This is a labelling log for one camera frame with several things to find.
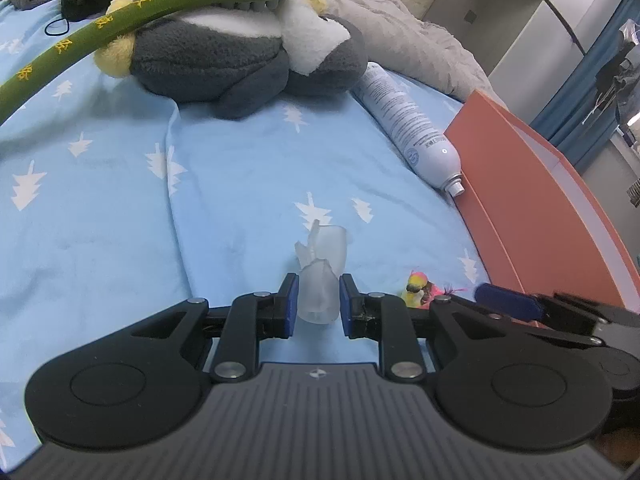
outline blue curtain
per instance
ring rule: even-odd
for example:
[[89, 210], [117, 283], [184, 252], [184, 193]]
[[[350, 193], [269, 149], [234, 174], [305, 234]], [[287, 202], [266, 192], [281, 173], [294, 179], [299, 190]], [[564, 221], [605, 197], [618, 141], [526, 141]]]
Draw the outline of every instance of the blue curtain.
[[604, 148], [617, 123], [615, 106], [596, 111], [596, 74], [618, 53], [618, 29], [631, 18], [640, 23], [640, 0], [622, 0], [586, 56], [531, 127], [560, 150], [581, 173]]

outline spray can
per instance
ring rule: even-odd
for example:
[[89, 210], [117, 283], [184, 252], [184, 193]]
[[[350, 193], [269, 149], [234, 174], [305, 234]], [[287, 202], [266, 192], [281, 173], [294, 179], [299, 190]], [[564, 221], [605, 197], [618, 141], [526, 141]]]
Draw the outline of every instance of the spray can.
[[464, 192], [455, 147], [385, 69], [370, 62], [352, 91], [421, 179], [451, 196]]

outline yellow embroidered text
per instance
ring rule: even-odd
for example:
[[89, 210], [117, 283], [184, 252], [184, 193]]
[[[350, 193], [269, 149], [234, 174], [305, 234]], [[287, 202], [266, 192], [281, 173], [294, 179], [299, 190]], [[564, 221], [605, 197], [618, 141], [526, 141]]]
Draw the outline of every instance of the yellow embroidered text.
[[33, 66], [28, 64], [26, 67], [24, 67], [22, 70], [20, 70], [18, 72], [18, 79], [20, 81], [28, 81], [29, 80], [29, 74], [31, 72], [33, 72]]
[[95, 24], [98, 26], [98, 28], [103, 28], [107, 23], [112, 21], [113, 21], [113, 16], [103, 16], [95, 20]]
[[58, 50], [58, 54], [62, 54], [62, 52], [69, 48], [69, 45], [72, 44], [71, 40], [62, 40], [57, 42], [54, 47]]
[[136, 4], [138, 5], [138, 7], [142, 8], [142, 4], [144, 2], [150, 2], [151, 0], [136, 0]]

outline black strap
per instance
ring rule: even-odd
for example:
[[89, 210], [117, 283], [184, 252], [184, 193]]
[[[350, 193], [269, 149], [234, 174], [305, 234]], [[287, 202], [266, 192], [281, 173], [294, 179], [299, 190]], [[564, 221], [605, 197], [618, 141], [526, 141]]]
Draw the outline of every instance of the black strap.
[[[51, 34], [51, 33], [47, 30], [47, 29], [48, 29], [51, 25], [53, 25], [54, 23], [61, 22], [62, 20], [65, 20], [65, 21], [66, 21], [66, 30], [65, 30], [64, 32], [59, 32], [59, 33], [56, 33], [56, 34]], [[69, 28], [70, 28], [70, 25], [69, 25], [69, 20], [68, 20], [68, 19], [66, 19], [66, 18], [58, 18], [57, 20], [53, 20], [51, 23], [48, 23], [48, 24], [47, 24], [47, 26], [44, 28], [44, 33], [45, 33], [47, 36], [64, 36], [66, 33], [68, 33], [68, 32], [69, 32]]]

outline blue bed sheet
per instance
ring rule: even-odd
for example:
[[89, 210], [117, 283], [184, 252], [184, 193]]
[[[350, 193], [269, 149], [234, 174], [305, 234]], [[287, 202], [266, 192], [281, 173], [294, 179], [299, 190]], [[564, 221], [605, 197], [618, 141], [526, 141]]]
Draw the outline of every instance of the blue bed sheet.
[[[0, 3], [1, 80], [59, 41], [44, 34], [59, 4]], [[395, 77], [442, 129], [460, 109]], [[414, 269], [468, 296], [487, 281], [457, 210], [348, 94], [282, 96], [221, 121], [100, 74], [89, 57], [0, 126], [0, 183], [3, 469], [38, 445], [22, 402], [38, 366], [190, 295], [222, 306], [276, 290], [299, 270], [293, 246], [315, 219], [347, 228], [361, 290], [396, 294]], [[298, 320], [261, 357], [368, 362], [377, 348], [339, 322]]]

